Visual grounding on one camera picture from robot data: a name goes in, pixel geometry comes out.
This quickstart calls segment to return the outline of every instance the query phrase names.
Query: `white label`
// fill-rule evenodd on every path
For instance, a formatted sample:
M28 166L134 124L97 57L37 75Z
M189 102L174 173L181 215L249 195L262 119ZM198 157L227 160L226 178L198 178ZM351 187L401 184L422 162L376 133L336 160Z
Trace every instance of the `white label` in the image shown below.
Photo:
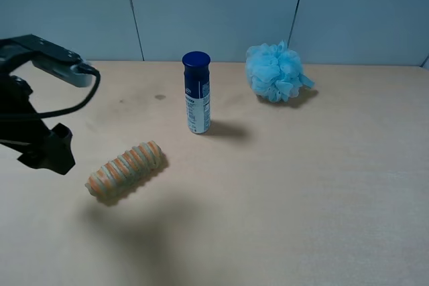
M210 127L210 94L204 98L193 98L185 94L186 114L189 129L194 133L203 133Z

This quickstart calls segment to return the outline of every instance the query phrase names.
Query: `blue can cap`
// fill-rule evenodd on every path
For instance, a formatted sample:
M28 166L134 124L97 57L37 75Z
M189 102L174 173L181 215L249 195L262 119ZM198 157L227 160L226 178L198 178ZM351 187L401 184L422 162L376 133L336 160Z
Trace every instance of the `blue can cap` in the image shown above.
M203 52L190 52L183 56L182 63L191 68L207 67L210 64L210 56Z

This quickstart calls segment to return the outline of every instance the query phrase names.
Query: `black cable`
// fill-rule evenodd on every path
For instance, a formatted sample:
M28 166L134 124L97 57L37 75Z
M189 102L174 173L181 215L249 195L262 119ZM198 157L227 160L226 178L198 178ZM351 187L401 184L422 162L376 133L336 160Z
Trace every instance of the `black cable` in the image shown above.
M20 122L20 121L34 121L40 119L47 119L49 117L59 117L61 115L70 114L80 110L82 107L88 104L88 102L93 98L97 88L100 85L101 75L98 70L95 68L86 69L80 71L83 74L90 74L95 76L94 86L91 88L91 91L85 97L85 99L79 104L69 107L67 109L44 112L44 113L26 113L26 114L0 114L0 122Z

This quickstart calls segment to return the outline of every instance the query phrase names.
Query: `orange striped object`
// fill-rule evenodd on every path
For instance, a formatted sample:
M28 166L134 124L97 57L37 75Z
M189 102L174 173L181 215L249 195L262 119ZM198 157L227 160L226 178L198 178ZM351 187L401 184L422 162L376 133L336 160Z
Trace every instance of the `orange striped object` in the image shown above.
M164 154L155 142L140 143L92 173L85 186L93 196L113 198L157 169L163 158Z

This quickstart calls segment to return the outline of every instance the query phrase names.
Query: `blue spray can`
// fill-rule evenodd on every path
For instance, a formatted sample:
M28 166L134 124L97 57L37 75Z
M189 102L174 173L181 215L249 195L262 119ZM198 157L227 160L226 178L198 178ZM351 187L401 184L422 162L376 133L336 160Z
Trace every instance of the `blue spray can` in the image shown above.
M188 127L193 133L204 133L210 127L210 56L190 52L182 58L185 65L185 99Z

